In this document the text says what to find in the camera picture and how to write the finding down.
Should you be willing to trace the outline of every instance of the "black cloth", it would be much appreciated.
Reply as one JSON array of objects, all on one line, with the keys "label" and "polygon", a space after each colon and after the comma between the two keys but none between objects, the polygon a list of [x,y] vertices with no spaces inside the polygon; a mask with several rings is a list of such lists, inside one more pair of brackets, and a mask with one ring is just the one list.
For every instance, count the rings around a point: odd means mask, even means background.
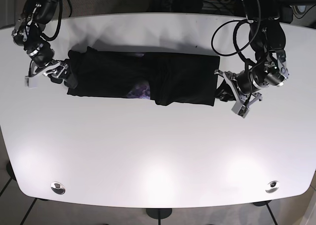
[{"label": "black cloth", "polygon": [[173,102],[214,105],[219,57],[179,53],[69,51],[71,69],[78,79],[69,95],[126,98],[133,86],[148,81],[151,99],[167,106]]}]

